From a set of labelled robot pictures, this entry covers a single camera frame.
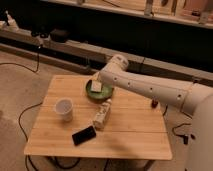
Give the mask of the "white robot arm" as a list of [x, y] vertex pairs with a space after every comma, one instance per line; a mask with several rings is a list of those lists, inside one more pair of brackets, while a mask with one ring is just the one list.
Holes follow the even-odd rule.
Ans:
[[114, 55], [99, 71], [103, 84], [155, 99], [191, 115], [192, 128], [184, 171], [213, 171], [213, 87], [190, 81], [129, 73], [129, 62]]

